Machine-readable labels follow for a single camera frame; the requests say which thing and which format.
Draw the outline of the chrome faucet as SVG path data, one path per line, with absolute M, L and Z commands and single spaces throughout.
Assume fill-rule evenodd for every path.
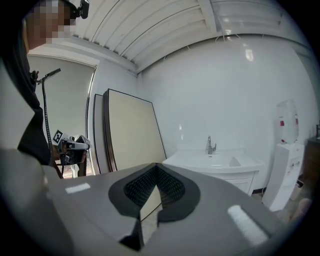
M 212 139 L 211 136 L 209 135 L 207 138 L 207 153 L 209 155 L 212 155 L 217 149 L 217 144 L 215 143 L 214 146 L 212 146 Z

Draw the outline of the clear water jug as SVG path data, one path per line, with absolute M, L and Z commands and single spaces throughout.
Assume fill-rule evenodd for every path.
M 278 133 L 283 144 L 293 144 L 299 136 L 299 120 L 296 103 L 293 99 L 279 102 L 276 105 L 278 115 Z

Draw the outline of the brown wooden vanity cabinet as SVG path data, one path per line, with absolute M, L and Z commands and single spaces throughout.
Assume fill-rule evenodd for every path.
M 305 147 L 303 179 L 312 187 L 320 181 L 320 139 L 316 137 L 308 139 Z

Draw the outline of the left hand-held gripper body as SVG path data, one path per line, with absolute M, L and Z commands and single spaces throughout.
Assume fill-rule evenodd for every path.
M 60 130 L 57 130 L 52 137 L 52 145 L 58 147 L 62 166 L 80 164 L 85 161 L 87 150 L 75 150 L 75 142 L 87 144 L 87 138 L 84 135 L 69 136 Z

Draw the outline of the white water dispenser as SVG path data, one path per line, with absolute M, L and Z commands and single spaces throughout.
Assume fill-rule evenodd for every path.
M 299 143 L 277 144 L 268 185 L 262 204 L 270 211 L 282 210 L 296 186 L 301 171 L 305 146 Z

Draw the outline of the white vanity cabinet with sink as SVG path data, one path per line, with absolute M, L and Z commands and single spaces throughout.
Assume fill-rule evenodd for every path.
M 252 178 L 249 195 L 252 195 L 259 172 L 265 165 L 242 148 L 217 150 L 213 154 L 202 150 L 180 150 L 163 163 L 221 180 Z

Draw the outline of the stack of beige boards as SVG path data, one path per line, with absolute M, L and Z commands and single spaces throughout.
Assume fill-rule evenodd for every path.
M 98 174 L 167 158 L 150 101 L 108 89 L 94 96 L 92 122 L 92 155 Z

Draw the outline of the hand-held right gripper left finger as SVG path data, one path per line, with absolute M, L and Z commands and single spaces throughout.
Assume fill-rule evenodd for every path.
M 121 215 L 109 198 L 115 182 L 142 168 L 61 179 L 27 154 L 0 149 L 0 196 L 41 255 L 157 256 L 144 245 L 140 216 Z

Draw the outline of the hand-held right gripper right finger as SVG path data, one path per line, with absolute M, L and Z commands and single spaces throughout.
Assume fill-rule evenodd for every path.
M 200 199 L 185 219 L 160 223 L 145 256 L 272 256 L 284 224 L 262 203 L 219 178 L 168 165 L 195 182 Z

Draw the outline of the person's black shirt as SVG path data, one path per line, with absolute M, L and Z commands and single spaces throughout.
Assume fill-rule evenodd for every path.
M 30 80 L 30 65 L 28 62 L 23 37 L 22 23 L 15 33 L 11 33 L 11 38 L 4 44 L 4 49 L 0 50 L 4 66 L 9 77 L 19 91 L 23 99 L 33 110 L 34 116 L 26 127 L 17 149 L 35 157 L 42 165 L 50 164 L 50 148 L 46 141 L 43 130 L 43 109 L 36 95 L 36 84 Z

